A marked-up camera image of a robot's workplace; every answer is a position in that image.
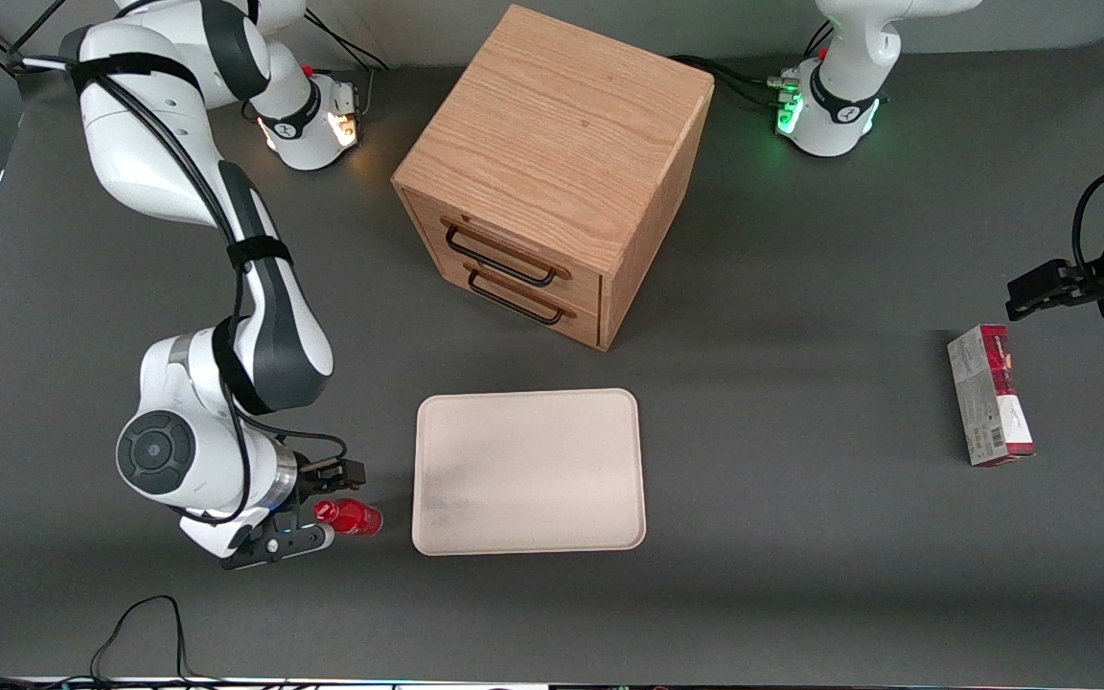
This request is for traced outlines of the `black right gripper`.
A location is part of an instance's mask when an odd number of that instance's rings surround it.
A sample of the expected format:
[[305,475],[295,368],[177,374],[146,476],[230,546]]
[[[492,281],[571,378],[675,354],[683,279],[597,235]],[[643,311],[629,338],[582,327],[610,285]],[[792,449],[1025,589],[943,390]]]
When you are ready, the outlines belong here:
[[308,517],[302,503],[316,496],[355,491],[367,482],[365,467],[355,460],[326,458],[298,463],[295,505],[277,508],[268,516],[270,538],[318,538],[319,526]]

